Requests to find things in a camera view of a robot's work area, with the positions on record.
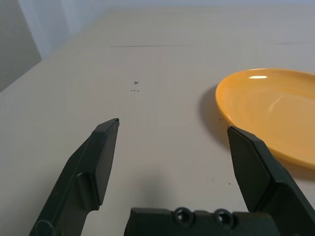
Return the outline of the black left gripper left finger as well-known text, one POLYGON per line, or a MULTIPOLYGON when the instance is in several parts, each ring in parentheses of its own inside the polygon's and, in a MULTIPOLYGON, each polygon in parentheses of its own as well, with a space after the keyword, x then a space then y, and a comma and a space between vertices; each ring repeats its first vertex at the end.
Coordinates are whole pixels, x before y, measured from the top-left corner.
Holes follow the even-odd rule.
POLYGON ((88 214, 103 204, 119 124, 118 118, 99 124, 70 156, 31 236, 81 235, 88 214))

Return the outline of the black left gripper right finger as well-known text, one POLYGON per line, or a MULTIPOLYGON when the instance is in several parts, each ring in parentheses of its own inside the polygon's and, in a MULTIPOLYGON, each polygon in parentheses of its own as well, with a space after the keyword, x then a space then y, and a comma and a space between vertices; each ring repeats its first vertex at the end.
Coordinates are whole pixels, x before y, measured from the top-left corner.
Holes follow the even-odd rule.
POLYGON ((245 130, 227 129, 234 174, 249 212, 268 214, 282 236, 313 236, 315 211, 266 144, 245 130))

